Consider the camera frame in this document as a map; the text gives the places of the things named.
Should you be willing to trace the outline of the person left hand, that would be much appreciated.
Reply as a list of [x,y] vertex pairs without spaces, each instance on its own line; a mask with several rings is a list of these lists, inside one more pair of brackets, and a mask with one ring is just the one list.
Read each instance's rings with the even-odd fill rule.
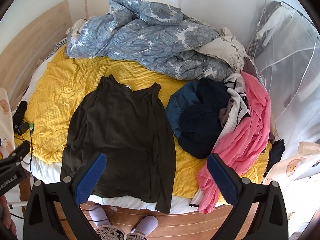
[[13,235],[17,236],[16,225],[11,218],[11,214],[7,205],[7,199],[5,195],[2,195],[0,197],[0,200],[1,200],[1,207],[3,207],[3,215],[2,215],[3,223],[5,227],[12,232]]

